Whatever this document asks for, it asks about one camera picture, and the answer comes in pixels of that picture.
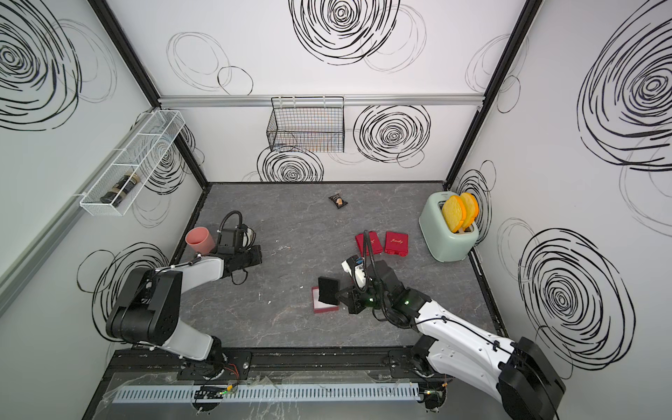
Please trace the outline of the red jewelry box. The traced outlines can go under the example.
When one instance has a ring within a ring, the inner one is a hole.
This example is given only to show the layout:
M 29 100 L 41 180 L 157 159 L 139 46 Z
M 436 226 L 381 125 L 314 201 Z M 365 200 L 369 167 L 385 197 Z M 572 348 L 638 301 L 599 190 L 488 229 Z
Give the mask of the red jewelry box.
M 313 287 L 311 296 L 313 297 L 313 312 L 314 313 L 330 313 L 338 311 L 339 306 L 330 306 L 330 304 L 322 304 L 318 301 L 319 287 Z

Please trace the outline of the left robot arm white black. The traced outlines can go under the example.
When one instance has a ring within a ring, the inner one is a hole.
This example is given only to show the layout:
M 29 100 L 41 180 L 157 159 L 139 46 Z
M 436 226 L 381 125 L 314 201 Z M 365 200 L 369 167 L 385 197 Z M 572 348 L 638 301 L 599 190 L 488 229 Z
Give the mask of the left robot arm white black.
M 196 362 L 226 363 L 222 341 L 190 327 L 180 318 L 185 292 L 262 263 L 257 234 L 238 210 L 227 213 L 217 229 L 215 244 L 183 264 L 136 268 L 129 273 L 106 321 L 111 338 L 153 346 Z

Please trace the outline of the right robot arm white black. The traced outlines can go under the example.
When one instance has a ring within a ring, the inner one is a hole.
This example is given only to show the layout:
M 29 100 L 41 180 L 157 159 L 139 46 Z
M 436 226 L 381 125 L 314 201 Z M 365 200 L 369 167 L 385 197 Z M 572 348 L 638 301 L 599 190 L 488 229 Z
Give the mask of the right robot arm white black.
M 371 309 L 376 320 L 420 335 L 411 360 L 419 376 L 451 376 L 499 402 L 513 419 L 557 419 L 566 387 L 540 346 L 499 336 L 450 313 L 430 296 L 405 286 L 374 258 L 369 231 L 362 253 L 342 267 L 353 284 L 336 298 L 352 314 Z

